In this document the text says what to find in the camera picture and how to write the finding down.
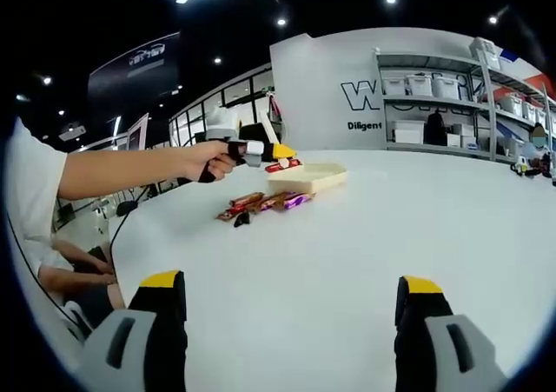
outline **white table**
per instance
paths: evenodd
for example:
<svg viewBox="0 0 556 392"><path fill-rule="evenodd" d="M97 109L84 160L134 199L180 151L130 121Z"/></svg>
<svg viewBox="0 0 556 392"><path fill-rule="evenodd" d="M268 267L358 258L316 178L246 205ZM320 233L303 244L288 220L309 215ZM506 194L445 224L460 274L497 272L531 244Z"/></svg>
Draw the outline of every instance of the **white table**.
<svg viewBox="0 0 556 392"><path fill-rule="evenodd" d="M556 189L509 167L386 151L301 153L347 184L235 229L230 199L263 169L190 184L134 211L114 247L126 302L145 277L185 273L192 392L393 390L398 278L428 277L491 339L511 375L556 297ZM119 219L110 222L113 235Z"/></svg>

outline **white sleeve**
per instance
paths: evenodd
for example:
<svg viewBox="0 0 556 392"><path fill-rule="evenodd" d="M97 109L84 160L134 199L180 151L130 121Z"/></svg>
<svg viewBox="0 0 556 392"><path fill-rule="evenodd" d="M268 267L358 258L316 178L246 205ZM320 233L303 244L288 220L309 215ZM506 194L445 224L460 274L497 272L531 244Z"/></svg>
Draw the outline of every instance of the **white sleeve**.
<svg viewBox="0 0 556 392"><path fill-rule="evenodd" d="M8 211L18 216L25 239L50 245L52 214L67 155L36 140L19 119L8 145Z"/></svg>

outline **banner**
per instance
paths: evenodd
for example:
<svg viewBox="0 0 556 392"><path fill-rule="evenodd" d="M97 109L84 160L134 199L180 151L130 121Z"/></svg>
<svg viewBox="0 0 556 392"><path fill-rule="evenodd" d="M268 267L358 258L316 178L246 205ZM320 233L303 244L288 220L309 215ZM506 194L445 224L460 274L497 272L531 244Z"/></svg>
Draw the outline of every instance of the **banner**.
<svg viewBox="0 0 556 392"><path fill-rule="evenodd" d="M89 106L95 116L141 114L178 84L180 34L143 44L89 75Z"/></svg>

